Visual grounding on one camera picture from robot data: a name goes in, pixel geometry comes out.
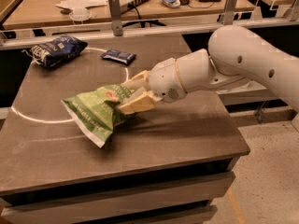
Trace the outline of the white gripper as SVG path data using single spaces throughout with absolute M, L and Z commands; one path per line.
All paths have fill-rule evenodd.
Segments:
M 174 58 L 167 59 L 157 63 L 150 71 L 144 70 L 123 82 L 123 86 L 135 92 L 117 105 L 117 109 L 129 115 L 151 110 L 162 99 L 173 103 L 185 98 L 187 93 L 179 81 L 176 61 Z

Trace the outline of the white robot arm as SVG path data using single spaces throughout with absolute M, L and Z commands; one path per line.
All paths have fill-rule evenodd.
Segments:
M 227 90 L 254 80 L 298 111 L 298 77 L 299 58 L 244 27 L 227 25 L 212 34 L 206 49 L 167 59 L 125 81 L 133 94 L 118 109 L 126 115 L 143 112 L 194 91 Z

